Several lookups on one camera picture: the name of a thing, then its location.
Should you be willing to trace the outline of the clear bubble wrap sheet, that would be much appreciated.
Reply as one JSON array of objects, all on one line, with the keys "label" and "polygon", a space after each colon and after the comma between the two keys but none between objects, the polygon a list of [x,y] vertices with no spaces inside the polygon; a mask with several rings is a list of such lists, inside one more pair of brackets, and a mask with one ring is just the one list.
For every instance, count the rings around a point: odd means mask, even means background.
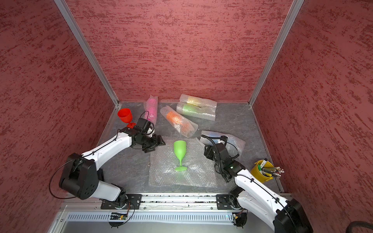
[{"label": "clear bubble wrap sheet", "polygon": [[205,145],[200,140],[183,140],[186,143],[186,155],[182,161],[174,153],[174,143],[178,139],[167,137],[164,141],[165,146],[160,146],[151,153],[150,186],[218,186],[214,162],[205,158]]},{"label": "clear bubble wrap sheet", "polygon": [[186,171],[177,172],[179,160],[174,154],[162,152],[151,157],[149,185],[168,186],[186,185],[198,187],[217,187],[218,181],[212,161],[196,154],[187,154],[182,161]]}]

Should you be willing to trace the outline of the orange glass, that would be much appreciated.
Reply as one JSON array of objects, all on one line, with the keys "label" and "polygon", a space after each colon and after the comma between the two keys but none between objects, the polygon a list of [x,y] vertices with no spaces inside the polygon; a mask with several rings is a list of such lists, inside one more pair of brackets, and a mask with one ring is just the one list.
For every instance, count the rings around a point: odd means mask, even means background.
[{"label": "orange glass", "polygon": [[171,126],[184,137],[190,138],[198,130],[198,125],[196,123],[177,113],[168,105],[161,108],[160,113]]}]

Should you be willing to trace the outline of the pink glass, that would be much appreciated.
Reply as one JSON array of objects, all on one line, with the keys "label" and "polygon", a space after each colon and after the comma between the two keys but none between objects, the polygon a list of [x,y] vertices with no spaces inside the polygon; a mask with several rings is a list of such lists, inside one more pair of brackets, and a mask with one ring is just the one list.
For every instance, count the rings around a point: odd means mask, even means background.
[{"label": "pink glass", "polygon": [[156,125],[157,113],[158,113],[158,97],[151,95],[148,100],[144,103],[144,109],[147,113],[147,119]]}]

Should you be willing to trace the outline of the red wine glass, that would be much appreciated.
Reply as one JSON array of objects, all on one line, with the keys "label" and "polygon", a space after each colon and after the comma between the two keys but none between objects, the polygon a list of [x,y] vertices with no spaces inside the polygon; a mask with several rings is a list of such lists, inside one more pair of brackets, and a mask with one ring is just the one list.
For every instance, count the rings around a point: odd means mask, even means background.
[{"label": "red wine glass", "polygon": [[118,111],[117,113],[117,116],[119,117],[119,119],[126,123],[127,124],[127,127],[130,128],[130,129],[133,129],[134,126],[136,125],[136,123],[134,123],[132,120],[133,120],[133,116],[132,116],[132,112],[129,108],[123,108],[121,110]]}]

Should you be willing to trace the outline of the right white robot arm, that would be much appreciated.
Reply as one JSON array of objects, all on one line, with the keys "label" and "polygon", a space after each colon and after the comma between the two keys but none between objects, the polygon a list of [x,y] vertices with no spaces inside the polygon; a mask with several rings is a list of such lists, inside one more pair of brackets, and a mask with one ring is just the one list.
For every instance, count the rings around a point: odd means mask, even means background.
[{"label": "right white robot arm", "polygon": [[246,209],[265,222],[275,233],[312,233],[312,226],[301,204],[276,194],[244,165],[232,158],[226,149],[227,137],[201,138],[211,142],[205,146],[204,156],[215,162],[215,171],[226,182],[234,180],[236,187],[229,193],[229,204],[234,208]]}]

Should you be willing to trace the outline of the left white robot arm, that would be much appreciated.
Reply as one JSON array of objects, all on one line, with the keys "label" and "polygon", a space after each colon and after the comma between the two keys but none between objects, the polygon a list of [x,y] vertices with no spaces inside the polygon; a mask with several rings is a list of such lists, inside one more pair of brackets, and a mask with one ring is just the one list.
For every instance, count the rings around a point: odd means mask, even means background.
[{"label": "left white robot arm", "polygon": [[154,133],[154,124],[139,118],[133,127],[119,129],[112,139],[102,145],[83,154],[71,154],[63,166],[59,187],[81,200],[98,198],[121,207],[127,202],[126,191],[106,183],[100,177],[101,167],[127,148],[138,146],[139,150],[149,153],[164,145],[163,138]]}]

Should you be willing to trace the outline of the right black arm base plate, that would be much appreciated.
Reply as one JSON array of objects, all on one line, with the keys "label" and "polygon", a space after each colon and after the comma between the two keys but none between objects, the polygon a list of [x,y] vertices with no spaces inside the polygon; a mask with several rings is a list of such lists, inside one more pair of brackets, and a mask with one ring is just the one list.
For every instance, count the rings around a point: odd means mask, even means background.
[{"label": "right black arm base plate", "polygon": [[217,194],[216,203],[218,210],[243,210],[238,202],[238,195]]}]

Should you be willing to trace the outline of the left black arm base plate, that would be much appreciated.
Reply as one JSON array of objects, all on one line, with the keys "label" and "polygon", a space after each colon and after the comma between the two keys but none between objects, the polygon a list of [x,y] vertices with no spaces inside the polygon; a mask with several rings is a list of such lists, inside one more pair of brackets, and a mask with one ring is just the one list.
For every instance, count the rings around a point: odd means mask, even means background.
[{"label": "left black arm base plate", "polygon": [[102,200],[102,210],[127,210],[132,208],[139,209],[141,203],[141,194],[122,194],[115,201]]}]

